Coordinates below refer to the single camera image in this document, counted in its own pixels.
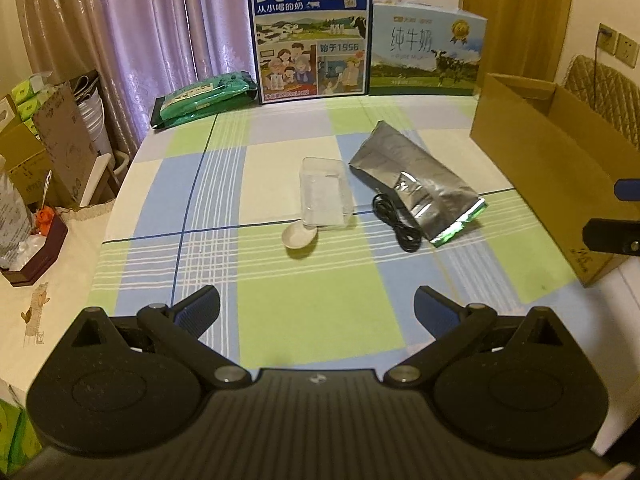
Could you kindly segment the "brown cardboard side boxes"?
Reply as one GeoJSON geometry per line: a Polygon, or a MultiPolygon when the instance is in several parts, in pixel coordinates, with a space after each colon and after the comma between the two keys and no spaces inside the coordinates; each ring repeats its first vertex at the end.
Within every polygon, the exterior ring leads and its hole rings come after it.
{"type": "Polygon", "coordinates": [[[79,208],[91,203],[90,178],[99,152],[72,89],[59,84],[36,99],[31,127],[18,116],[1,130],[6,172],[26,205],[79,208]]]}

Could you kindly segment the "blue cartoon milk carton box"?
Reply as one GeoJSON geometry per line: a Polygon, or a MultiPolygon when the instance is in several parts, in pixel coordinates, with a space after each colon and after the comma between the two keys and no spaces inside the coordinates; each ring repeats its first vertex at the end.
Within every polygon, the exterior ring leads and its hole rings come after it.
{"type": "Polygon", "coordinates": [[[369,91],[373,0],[248,0],[262,104],[369,91]]]}

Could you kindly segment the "wall power socket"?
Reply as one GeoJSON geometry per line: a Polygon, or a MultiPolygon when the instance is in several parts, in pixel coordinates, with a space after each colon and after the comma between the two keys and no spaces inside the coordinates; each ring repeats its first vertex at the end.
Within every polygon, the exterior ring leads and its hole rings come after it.
{"type": "Polygon", "coordinates": [[[597,48],[614,56],[614,58],[617,58],[630,68],[635,68],[637,65],[639,57],[638,42],[605,24],[599,25],[597,48]]]}

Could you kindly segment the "green wet wipes pack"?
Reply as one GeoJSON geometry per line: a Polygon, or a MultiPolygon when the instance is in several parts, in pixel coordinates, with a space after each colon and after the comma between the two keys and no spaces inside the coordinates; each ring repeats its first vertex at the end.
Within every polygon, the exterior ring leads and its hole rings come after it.
{"type": "Polygon", "coordinates": [[[150,126],[163,130],[255,102],[258,85],[245,70],[195,81],[155,100],[150,126]]]}

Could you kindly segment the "white plastic bag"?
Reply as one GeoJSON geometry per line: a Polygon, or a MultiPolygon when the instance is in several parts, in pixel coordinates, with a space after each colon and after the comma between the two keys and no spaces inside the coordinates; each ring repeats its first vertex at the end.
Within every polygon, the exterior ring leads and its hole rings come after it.
{"type": "Polygon", "coordinates": [[[1,167],[1,267],[15,270],[25,261],[34,229],[32,213],[1,167]]]}

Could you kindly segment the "silver foil pouch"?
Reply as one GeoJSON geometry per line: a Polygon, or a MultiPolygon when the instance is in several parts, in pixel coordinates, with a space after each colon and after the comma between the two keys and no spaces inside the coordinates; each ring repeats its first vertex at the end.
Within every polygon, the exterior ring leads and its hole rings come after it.
{"type": "Polygon", "coordinates": [[[487,207],[457,174],[387,122],[376,124],[349,161],[367,185],[390,196],[411,224],[438,247],[487,207]]]}

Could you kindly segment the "purple curtain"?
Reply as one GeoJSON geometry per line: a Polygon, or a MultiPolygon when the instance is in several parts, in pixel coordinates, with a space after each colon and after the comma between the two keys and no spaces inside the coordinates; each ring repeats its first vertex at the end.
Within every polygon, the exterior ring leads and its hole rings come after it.
{"type": "Polygon", "coordinates": [[[253,70],[247,0],[15,0],[32,70],[100,76],[107,131],[132,155],[159,96],[253,70]]]}

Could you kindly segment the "clear plastic case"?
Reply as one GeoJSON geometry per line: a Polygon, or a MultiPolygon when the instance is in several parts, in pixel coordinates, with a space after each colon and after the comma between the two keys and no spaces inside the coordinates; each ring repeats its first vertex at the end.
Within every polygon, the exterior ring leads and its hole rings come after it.
{"type": "Polygon", "coordinates": [[[306,226],[335,229],[348,226],[354,201],[344,162],[305,157],[299,182],[302,221],[306,226]]]}

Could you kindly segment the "small white plastic spoon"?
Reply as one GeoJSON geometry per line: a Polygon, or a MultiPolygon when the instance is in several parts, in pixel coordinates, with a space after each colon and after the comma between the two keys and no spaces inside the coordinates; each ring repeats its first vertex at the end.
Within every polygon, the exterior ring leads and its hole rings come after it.
{"type": "Polygon", "coordinates": [[[318,234],[315,226],[307,226],[302,220],[287,226],[281,235],[282,244],[289,250],[301,250],[310,245],[318,234]]]}

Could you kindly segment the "checked tablecloth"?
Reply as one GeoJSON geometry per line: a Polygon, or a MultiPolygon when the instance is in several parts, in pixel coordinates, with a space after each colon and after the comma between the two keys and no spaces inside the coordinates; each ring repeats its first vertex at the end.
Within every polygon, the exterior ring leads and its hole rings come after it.
{"type": "Polygon", "coordinates": [[[470,138],[476,103],[458,96],[341,98],[239,110],[152,132],[117,197],[88,298],[116,315],[175,304],[205,285],[220,315],[203,341],[248,368],[383,368],[428,344],[422,285],[503,314],[558,312],[588,354],[603,299],[585,288],[546,230],[470,138]],[[387,122],[487,202],[446,245],[404,252],[348,178],[354,212],[288,249],[308,157],[348,162],[387,122]]]}

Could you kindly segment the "light blue milk gift box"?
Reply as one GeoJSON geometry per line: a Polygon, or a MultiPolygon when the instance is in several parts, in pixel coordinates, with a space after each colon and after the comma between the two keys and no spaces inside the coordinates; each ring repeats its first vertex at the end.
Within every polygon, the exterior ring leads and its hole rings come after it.
{"type": "Polygon", "coordinates": [[[470,96],[487,20],[423,3],[373,6],[369,93],[470,96]]]}

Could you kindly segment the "brown cardboard box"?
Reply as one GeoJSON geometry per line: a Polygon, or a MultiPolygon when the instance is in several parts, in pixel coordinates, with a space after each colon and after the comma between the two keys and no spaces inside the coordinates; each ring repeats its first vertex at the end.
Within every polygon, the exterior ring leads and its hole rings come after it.
{"type": "Polygon", "coordinates": [[[558,245],[578,280],[591,285],[624,262],[582,240],[591,219],[632,220],[639,206],[614,195],[639,175],[638,150],[586,103],[552,82],[488,74],[471,130],[558,245]]]}

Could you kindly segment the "dark wooden tray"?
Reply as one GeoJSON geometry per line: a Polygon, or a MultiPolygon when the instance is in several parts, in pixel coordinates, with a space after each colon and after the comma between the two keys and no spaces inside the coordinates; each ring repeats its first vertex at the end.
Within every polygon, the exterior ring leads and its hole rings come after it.
{"type": "Polygon", "coordinates": [[[13,271],[2,269],[1,274],[13,287],[32,286],[43,274],[58,260],[62,245],[67,235],[66,224],[58,214],[54,214],[49,234],[44,238],[43,244],[31,256],[24,266],[13,271]]]}

